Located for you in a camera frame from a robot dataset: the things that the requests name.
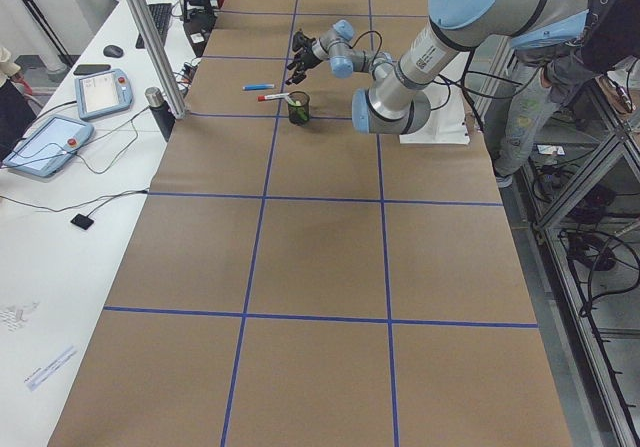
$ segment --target computer mouse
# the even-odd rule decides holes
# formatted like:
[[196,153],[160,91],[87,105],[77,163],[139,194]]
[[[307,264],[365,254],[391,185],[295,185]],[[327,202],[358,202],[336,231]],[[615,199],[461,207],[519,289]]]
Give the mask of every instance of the computer mouse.
[[124,55],[124,50],[122,50],[122,47],[118,47],[117,45],[107,45],[103,50],[102,53],[105,55],[105,57],[122,57]]

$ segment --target white table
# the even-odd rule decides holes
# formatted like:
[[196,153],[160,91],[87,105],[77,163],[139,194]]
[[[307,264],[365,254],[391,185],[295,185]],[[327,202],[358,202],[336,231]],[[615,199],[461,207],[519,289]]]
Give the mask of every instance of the white table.
[[[177,0],[148,2],[175,4]],[[148,87],[161,87],[147,51],[135,49],[136,38],[133,18],[126,1],[122,1],[79,60],[122,69],[133,89],[134,102],[129,110],[92,122],[94,138],[113,131],[145,108],[144,91]],[[108,44],[119,45],[125,55],[120,59],[104,57],[102,49]],[[194,60],[177,18],[172,19],[165,50],[175,72]],[[73,79],[72,74],[65,78],[45,110],[75,99]],[[54,113],[77,118],[75,105]],[[137,140],[102,175],[91,173],[79,159],[47,181],[3,169],[0,192],[57,209],[101,195],[144,189],[156,172],[166,143],[148,111],[136,119],[135,126]],[[101,170],[135,135],[127,124],[80,154],[94,169]],[[48,213],[0,199],[0,445],[47,444],[144,201],[144,195],[113,200],[92,215],[95,223],[83,231],[70,223],[71,218],[76,213],[89,213],[98,204]],[[31,391],[25,380],[69,348],[76,353]]]

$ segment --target tablet device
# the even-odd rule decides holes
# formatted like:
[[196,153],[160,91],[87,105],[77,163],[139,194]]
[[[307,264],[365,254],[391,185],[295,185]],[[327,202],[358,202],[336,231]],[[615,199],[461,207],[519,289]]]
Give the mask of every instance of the tablet device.
[[75,79],[78,116],[91,120],[131,106],[133,95],[125,73],[120,69]]
[[2,162],[12,169],[50,177],[62,168],[93,135],[87,122],[54,115],[22,141]]

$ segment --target cup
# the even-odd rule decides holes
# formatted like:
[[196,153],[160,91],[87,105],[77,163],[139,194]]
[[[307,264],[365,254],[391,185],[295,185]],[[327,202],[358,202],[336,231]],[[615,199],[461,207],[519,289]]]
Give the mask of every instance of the cup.
[[309,122],[309,95],[306,92],[295,91],[289,94],[287,101],[289,122],[304,125]]

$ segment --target keyboard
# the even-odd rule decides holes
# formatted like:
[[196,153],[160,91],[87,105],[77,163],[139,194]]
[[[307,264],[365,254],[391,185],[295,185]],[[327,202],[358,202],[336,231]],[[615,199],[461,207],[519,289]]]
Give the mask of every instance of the keyboard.
[[[158,34],[160,34],[160,39],[162,39],[162,45],[164,45],[167,40],[169,22],[171,21],[171,8],[171,4],[149,4],[151,18],[156,24]],[[138,34],[138,40],[136,40],[136,49],[144,49],[144,39],[140,34]]]

